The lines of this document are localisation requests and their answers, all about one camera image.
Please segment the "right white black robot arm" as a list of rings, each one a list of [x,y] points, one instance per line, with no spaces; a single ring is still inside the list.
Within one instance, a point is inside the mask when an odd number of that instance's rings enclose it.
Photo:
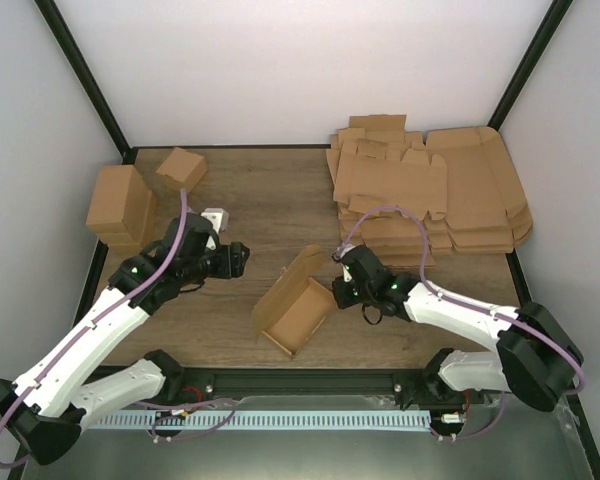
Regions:
[[[543,305],[477,301],[423,274],[395,273],[366,246],[346,245],[333,259],[342,267],[332,282],[340,309],[374,308],[380,318],[437,327],[481,346],[479,352],[444,348],[431,359],[423,372],[431,400],[445,403],[465,390],[498,391],[550,412],[583,386],[584,357]]]

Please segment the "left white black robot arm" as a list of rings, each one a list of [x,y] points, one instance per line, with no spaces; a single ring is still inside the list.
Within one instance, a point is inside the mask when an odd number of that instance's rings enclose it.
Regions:
[[[0,379],[0,427],[29,458],[49,465],[101,418],[136,402],[171,404],[183,395],[184,369],[162,350],[98,381],[88,379],[166,302],[208,278],[243,275],[249,249],[219,240],[228,219],[220,208],[173,219],[163,239],[120,264],[91,309],[41,361],[13,381]]]

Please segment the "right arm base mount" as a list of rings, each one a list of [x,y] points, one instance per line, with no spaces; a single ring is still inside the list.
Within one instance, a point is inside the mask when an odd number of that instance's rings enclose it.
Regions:
[[[420,408],[460,406],[466,398],[481,400],[482,395],[475,392],[466,395],[454,391],[434,375],[428,375],[423,369],[401,369],[391,375],[394,401],[402,409],[411,405]]]

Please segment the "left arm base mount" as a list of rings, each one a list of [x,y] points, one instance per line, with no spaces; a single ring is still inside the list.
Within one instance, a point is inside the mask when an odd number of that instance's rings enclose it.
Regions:
[[[210,400],[215,390],[215,375],[208,369],[185,368],[178,378],[168,378],[162,389],[148,401],[179,405]]]

